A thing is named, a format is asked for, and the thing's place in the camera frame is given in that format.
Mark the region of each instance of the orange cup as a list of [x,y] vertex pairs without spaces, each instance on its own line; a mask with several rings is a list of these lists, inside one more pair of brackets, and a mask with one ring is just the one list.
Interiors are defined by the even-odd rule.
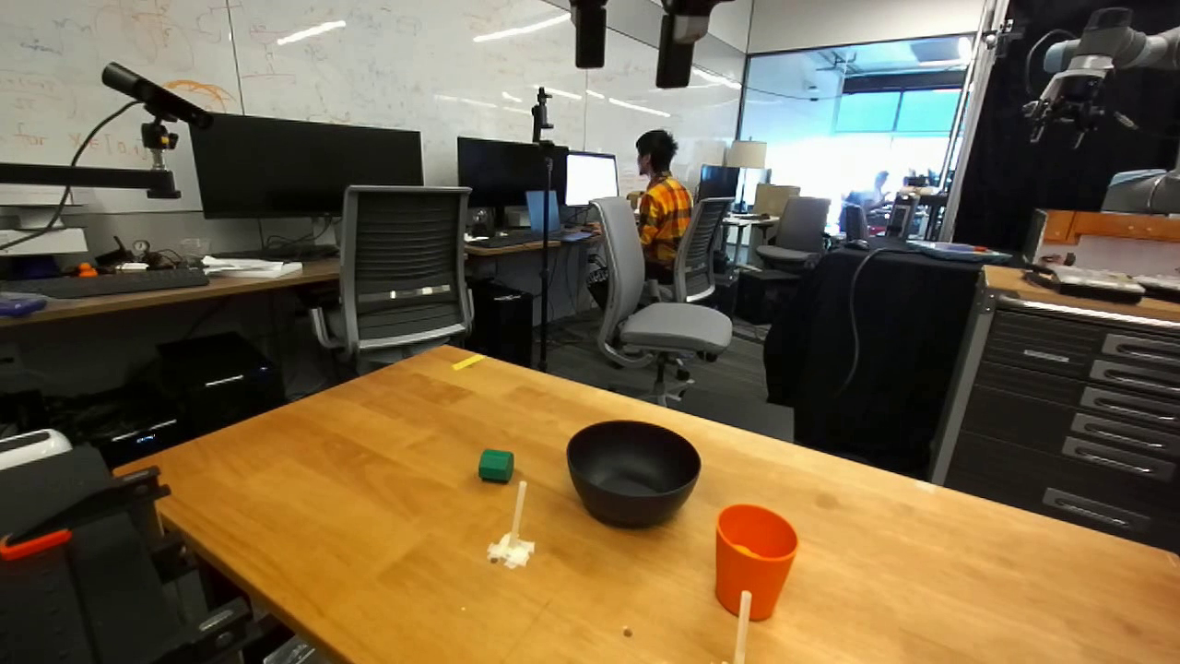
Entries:
[[738,615],[747,590],[747,620],[770,620],[798,536],[763,507],[727,507],[716,516],[716,601]]

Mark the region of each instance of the glass wall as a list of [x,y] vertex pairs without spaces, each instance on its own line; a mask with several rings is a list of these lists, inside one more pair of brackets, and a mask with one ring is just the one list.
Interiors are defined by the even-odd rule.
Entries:
[[741,141],[765,141],[773,183],[886,205],[936,188],[974,37],[881,39],[753,56]]

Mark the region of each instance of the gray office chair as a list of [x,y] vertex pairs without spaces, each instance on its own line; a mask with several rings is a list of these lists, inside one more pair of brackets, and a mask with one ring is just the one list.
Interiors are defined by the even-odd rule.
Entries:
[[320,348],[371,357],[464,336],[469,188],[349,183],[339,224],[339,311],[308,311]]
[[698,218],[688,237],[679,243],[676,259],[676,302],[701,302],[716,291],[716,240],[722,229],[722,218],[731,215],[735,195],[707,195],[698,200]]
[[688,386],[680,366],[684,354],[716,357],[731,348],[735,323],[727,312],[688,302],[647,302],[644,261],[635,231],[635,215],[625,200],[594,200],[602,218],[602,240],[608,259],[608,297],[598,327],[598,352],[612,366],[652,366],[655,361],[655,402],[679,402]]
[[806,200],[806,195],[787,200],[765,243],[757,247],[763,268],[776,268],[776,274],[812,268],[829,243],[825,205],[829,200]]

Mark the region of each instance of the person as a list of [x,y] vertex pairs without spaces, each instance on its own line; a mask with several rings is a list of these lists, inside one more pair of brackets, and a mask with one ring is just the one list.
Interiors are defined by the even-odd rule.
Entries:
[[680,179],[672,176],[676,149],[676,138],[664,128],[642,134],[635,141],[636,172],[647,176],[647,188],[630,195],[630,205],[636,205],[636,240],[647,280],[664,284],[672,284],[679,243],[694,224],[694,195]]

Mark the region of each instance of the green block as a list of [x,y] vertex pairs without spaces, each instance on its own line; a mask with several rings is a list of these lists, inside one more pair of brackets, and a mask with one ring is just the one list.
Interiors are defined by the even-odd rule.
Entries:
[[508,451],[483,451],[480,452],[480,478],[483,484],[508,484],[513,478],[513,452]]

